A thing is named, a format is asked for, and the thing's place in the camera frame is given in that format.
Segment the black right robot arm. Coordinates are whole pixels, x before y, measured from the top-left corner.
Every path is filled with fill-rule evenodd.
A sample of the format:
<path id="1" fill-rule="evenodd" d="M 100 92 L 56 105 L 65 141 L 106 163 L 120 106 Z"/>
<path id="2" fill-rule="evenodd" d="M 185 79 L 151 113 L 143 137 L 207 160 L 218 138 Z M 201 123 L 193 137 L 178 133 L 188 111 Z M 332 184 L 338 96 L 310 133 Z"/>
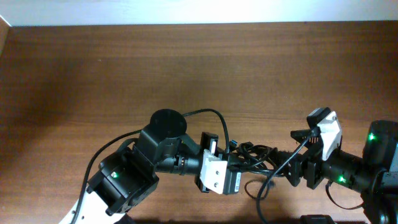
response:
<path id="1" fill-rule="evenodd" d="M 282 169 L 290 184 L 301 179 L 315 189 L 323 179 L 360 193 L 360 207 L 371 223 L 397 223 L 397 122 L 373 121 L 369 127 L 362 157 L 342 151 L 341 143 L 332 146 L 327 160 L 322 159 L 326 141 L 317 135 L 305 141 L 310 130 L 291 131 L 290 135 L 303 143 L 307 151 L 293 155 L 283 152 L 288 164 Z"/>

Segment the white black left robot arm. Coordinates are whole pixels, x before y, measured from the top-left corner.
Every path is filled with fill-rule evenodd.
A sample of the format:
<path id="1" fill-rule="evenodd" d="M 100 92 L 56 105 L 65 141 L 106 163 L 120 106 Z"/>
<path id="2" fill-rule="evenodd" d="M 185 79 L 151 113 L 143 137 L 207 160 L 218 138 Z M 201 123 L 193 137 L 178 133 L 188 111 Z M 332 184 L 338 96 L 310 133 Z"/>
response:
<path id="1" fill-rule="evenodd" d="M 157 188 L 157 172 L 193 175 L 203 193 L 238 193 L 241 174 L 229 169 L 230 150 L 220 149 L 218 136 L 208 132 L 196 143 L 187 134 L 185 115 L 158 110 L 136 133 L 138 138 L 122 135 L 123 143 L 100 162 L 97 173 L 85 174 L 80 196 L 63 224 L 133 223 L 127 213 Z"/>

